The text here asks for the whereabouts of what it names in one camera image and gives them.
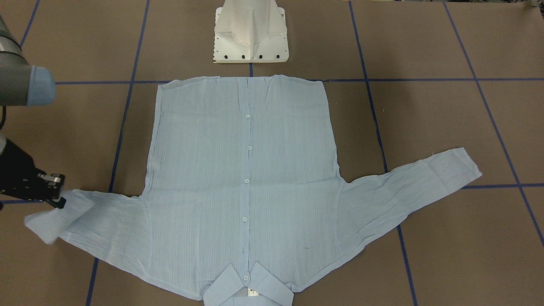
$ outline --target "white mounting bracket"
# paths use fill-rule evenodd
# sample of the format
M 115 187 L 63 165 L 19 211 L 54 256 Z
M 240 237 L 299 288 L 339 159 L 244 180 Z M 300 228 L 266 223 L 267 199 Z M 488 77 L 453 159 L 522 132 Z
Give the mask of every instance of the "white mounting bracket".
M 289 59 L 285 10 L 275 0 L 225 0 L 215 11 L 215 63 Z

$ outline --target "brown surface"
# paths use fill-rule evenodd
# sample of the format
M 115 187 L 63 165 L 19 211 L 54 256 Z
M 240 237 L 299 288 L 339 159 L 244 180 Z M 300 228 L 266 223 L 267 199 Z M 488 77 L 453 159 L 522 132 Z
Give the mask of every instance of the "brown surface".
M 483 176 L 473 185 L 515 183 L 475 82 L 370 85 L 389 170 L 465 147 Z
M 283 74 L 308 79 L 363 77 L 346 2 L 276 2 L 285 9 L 289 61 L 255 64 L 255 76 Z
M 544 77 L 538 9 L 531 10 L 528 2 L 450 3 L 448 8 L 477 77 Z
M 211 62 L 213 12 L 222 3 L 152 0 L 136 80 L 249 75 L 246 64 Z M 34 4 L 0 2 L 18 39 Z M 363 77 L 348 3 L 278 5 L 286 9 L 291 57 L 283 64 L 255 65 L 256 76 Z M 478 77 L 544 76 L 544 23 L 537 9 L 524 3 L 448 7 Z M 472 77 L 442 4 L 354 1 L 353 8 L 370 78 Z M 50 68 L 57 81 L 128 82 L 144 10 L 145 1 L 41 1 L 23 51 L 32 64 Z M 480 83 L 521 182 L 544 183 L 544 81 Z M 8 108 L 2 132 L 38 167 L 66 174 L 66 188 L 106 191 L 129 87 L 58 85 L 50 106 Z M 325 88 L 343 177 L 383 173 L 365 83 L 330 82 Z M 515 183 L 475 82 L 371 82 L 370 89 L 389 169 L 464 146 L 484 174 L 474 185 Z M 133 86 L 115 192 L 138 195 L 144 188 L 156 90 L 157 84 Z M 544 228 L 544 187 L 524 191 Z M 63 241 L 47 246 L 22 224 L 25 215 L 44 209 L 49 208 L 10 204 L 0 212 L 2 305 L 85 303 L 93 258 Z M 544 304 L 544 250 L 517 188 L 455 193 L 409 216 L 403 234 L 421 306 Z M 202 302 L 100 262 L 91 305 L 119 304 Z M 295 306 L 361 304 L 413 305 L 396 230 L 294 300 Z
M 544 182 L 542 82 L 481 82 L 521 183 Z
M 0 305 L 83 305 L 94 258 L 58 239 L 43 243 L 23 224 L 46 204 L 6 205 L 0 212 Z
M 544 304 L 544 252 L 517 188 L 458 191 L 403 229 L 420 305 Z

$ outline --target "shirt sleeve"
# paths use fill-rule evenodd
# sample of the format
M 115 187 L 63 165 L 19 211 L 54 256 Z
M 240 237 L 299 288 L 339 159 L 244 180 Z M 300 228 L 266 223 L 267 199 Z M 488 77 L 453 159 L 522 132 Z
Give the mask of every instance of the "shirt sleeve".
M 410 213 L 459 190 L 481 176 L 464 148 L 435 154 L 384 175 L 342 187 L 337 211 L 338 249 L 350 260 Z
M 145 201 L 114 193 L 67 191 L 63 209 L 27 216 L 25 225 L 44 242 L 57 237 L 124 271 L 143 277 L 150 249 Z

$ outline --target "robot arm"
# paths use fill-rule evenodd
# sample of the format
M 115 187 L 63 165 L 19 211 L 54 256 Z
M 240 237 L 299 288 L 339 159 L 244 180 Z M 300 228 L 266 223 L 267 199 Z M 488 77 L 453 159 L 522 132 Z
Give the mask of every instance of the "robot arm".
M 29 66 L 21 48 L 0 16 L 0 107 L 46 105 L 55 98 L 55 81 L 43 67 Z M 63 208 L 60 197 L 65 176 L 46 175 L 35 167 L 32 157 L 0 134 L 0 194 L 24 200 L 39 200 Z

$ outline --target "fabric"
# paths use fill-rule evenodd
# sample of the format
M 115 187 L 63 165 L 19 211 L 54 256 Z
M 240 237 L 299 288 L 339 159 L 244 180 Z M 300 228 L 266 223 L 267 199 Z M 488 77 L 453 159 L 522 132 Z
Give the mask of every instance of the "fabric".
M 347 183 L 322 82 L 200 77 L 158 88 L 141 196 L 68 191 L 25 224 L 206 306 L 289 306 L 480 175 L 459 148 Z

